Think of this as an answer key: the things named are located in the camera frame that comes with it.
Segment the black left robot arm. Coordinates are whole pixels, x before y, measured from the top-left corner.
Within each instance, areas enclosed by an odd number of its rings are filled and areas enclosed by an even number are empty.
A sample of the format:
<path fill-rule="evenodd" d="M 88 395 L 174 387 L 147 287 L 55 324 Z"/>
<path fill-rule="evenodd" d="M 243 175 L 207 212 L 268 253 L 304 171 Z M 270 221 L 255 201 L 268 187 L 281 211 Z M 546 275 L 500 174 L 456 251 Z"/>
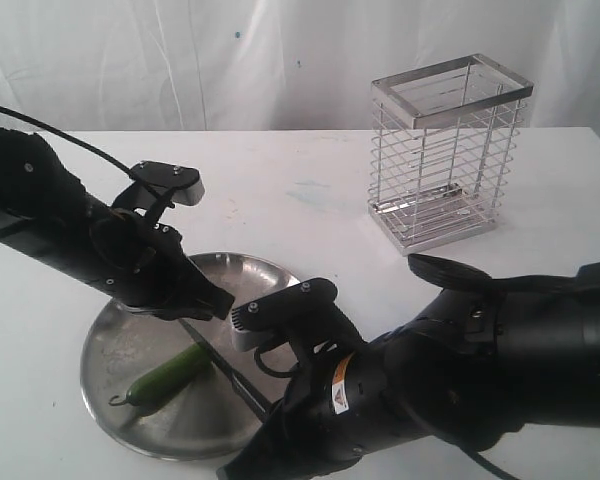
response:
<path fill-rule="evenodd" d="M 0 128 L 0 243 L 164 320 L 225 318 L 234 297 L 184 253 L 160 218 L 204 194 L 195 168 L 146 161 L 114 202 L 88 193 L 38 134 Z"/>

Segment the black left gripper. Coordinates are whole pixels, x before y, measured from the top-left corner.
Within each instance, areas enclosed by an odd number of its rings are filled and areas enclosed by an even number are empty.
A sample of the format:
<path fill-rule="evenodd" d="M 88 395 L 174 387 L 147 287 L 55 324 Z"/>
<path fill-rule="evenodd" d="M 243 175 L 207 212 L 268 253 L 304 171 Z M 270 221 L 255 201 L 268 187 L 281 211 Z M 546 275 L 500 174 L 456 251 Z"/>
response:
<path fill-rule="evenodd" d="M 138 311 L 172 319 L 224 320 L 235 297 L 209 280 L 169 233 L 137 214 L 87 211 L 87 285 Z"/>

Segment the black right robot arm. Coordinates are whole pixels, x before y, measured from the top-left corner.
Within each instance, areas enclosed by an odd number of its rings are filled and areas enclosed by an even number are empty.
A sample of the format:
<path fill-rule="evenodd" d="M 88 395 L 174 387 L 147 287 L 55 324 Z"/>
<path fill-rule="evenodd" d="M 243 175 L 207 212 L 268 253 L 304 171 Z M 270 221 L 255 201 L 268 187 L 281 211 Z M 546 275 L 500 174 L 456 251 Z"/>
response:
<path fill-rule="evenodd" d="M 295 365 L 287 387 L 221 479 L 312 479 L 433 436 L 486 470 L 484 452 L 528 424 L 600 428 L 600 262 L 572 277 L 494 278 L 423 254 L 439 288 L 413 320 L 364 340 L 314 278 L 232 313 Z"/>

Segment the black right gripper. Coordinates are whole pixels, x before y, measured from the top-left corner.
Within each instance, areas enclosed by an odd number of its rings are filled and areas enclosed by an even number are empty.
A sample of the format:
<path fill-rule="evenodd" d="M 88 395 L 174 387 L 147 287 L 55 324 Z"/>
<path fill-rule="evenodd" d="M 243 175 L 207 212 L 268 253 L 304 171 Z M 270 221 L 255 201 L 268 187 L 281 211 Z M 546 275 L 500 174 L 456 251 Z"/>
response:
<path fill-rule="evenodd" d="M 355 465 L 363 456 L 427 435 L 389 386 L 382 355 L 347 355 L 320 377 L 311 399 L 284 415 L 284 433 L 262 426 L 216 478 L 310 479 Z"/>

